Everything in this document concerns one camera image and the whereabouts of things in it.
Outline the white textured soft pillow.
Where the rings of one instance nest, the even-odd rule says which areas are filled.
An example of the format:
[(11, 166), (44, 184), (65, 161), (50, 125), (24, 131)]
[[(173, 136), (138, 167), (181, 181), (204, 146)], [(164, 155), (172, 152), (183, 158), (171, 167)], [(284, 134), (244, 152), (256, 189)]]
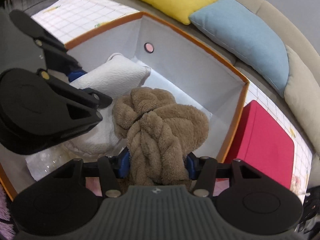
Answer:
[[(151, 74), (151, 68), (141, 66), (120, 53), (112, 54), (101, 66), (71, 82), (78, 89), (92, 88), (110, 96), (113, 101), (132, 89), (144, 84)], [(65, 142), (65, 146), (82, 158), (99, 158), (111, 155), (120, 139), (114, 131), (111, 104), (99, 112), (103, 120), (88, 133)]]

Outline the brown knotted plush pillow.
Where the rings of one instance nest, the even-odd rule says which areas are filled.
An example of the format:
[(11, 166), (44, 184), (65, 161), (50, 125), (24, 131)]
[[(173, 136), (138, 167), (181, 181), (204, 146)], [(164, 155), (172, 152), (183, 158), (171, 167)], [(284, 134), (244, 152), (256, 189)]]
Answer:
[(192, 105), (182, 105), (167, 90), (134, 88), (114, 104), (116, 136), (130, 153), (132, 184), (191, 186), (187, 155), (208, 138), (209, 120)]

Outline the white grid lemon tablecloth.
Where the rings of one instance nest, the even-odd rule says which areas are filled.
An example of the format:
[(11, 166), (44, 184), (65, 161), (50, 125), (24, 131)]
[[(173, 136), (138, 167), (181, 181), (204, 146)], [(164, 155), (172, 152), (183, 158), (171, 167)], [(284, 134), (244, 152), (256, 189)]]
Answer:
[[(46, 9), (34, 14), (32, 19), (49, 31), (63, 44), (113, 20), (136, 14), (138, 11), (112, 0), (58, 0)], [(307, 194), (312, 162), (312, 151), (284, 113), (285, 109), (268, 96), (257, 81), (249, 79), (249, 91), (245, 103), (257, 101), (292, 139), (294, 149), (293, 179), (291, 190), (300, 200)]]

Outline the clear plastic bag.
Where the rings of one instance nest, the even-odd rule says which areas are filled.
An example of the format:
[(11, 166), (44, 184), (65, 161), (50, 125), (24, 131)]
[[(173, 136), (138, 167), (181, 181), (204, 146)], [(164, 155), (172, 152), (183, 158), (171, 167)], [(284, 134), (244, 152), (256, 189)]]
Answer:
[(71, 143), (65, 142), (28, 155), (25, 161), (33, 179), (39, 181), (72, 159), (82, 158), (85, 162), (92, 162), (101, 156), (101, 154), (89, 154), (74, 147)]

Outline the red box lid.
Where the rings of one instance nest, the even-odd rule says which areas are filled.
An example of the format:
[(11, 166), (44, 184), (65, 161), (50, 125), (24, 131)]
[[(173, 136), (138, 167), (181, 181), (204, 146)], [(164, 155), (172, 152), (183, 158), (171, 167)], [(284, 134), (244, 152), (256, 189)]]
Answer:
[(225, 163), (241, 159), (287, 189), (291, 186), (294, 143), (285, 130), (255, 100), (241, 115)]

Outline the orange-rimmed white storage box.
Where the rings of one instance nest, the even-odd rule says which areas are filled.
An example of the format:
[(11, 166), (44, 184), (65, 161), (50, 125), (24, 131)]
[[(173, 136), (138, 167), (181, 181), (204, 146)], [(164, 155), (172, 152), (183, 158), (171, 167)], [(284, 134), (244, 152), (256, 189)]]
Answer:
[(95, 28), (68, 42), (66, 48), (85, 71), (121, 53), (161, 74), (212, 113), (209, 137), (195, 154), (225, 161), (242, 114), (248, 79), (218, 53), (147, 12)]

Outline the beige cushion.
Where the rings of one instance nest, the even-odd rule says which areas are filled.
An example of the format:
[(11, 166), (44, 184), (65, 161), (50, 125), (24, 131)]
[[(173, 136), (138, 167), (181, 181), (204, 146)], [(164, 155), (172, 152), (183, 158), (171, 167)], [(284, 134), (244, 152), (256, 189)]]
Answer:
[(284, 99), (300, 126), (319, 153), (319, 84), (312, 72), (289, 46), (285, 46), (289, 77)]

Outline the light blue cushion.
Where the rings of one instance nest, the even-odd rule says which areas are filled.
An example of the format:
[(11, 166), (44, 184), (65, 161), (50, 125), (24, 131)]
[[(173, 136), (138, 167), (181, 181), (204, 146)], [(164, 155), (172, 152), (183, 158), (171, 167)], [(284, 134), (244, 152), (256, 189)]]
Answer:
[(189, 20), (284, 96), (289, 78), (285, 44), (259, 16), (236, 0), (218, 0), (191, 14)]

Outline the beige sofa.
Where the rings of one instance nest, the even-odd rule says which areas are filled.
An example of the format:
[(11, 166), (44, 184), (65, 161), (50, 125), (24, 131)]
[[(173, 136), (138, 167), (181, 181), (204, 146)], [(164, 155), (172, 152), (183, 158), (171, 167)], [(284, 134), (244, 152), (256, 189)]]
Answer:
[(311, 112), (319, 104), (319, 99), (317, 98), (319, 93), (312, 92), (312, 89), (319, 83), (319, 55), (300, 30), (271, 3), (266, 0), (236, 0), (260, 17), (273, 31), (275, 31), (285, 45), (288, 45), (297, 53), (305, 64), (302, 68), (301, 76), (289, 79), (289, 92), (296, 92), (299, 96), (305, 96), (303, 101), (311, 104), (311, 106), (306, 107), (299, 105), (302, 113), (298, 113), (291, 103), (286, 102), (256, 70), (242, 62), (225, 48), (222, 48), (220, 45), (211, 41), (194, 25), (184, 25), (140, 0), (112, 1), (127, 5), (139, 11), (146, 11), (153, 14), (177, 26), (213, 48), (266, 94), (284, 113), (289, 121), (294, 124), (312, 152), (319, 154), (319, 116), (315, 116), (313, 124), (310, 125), (306, 124), (306, 118), (302, 116), (302, 113)]

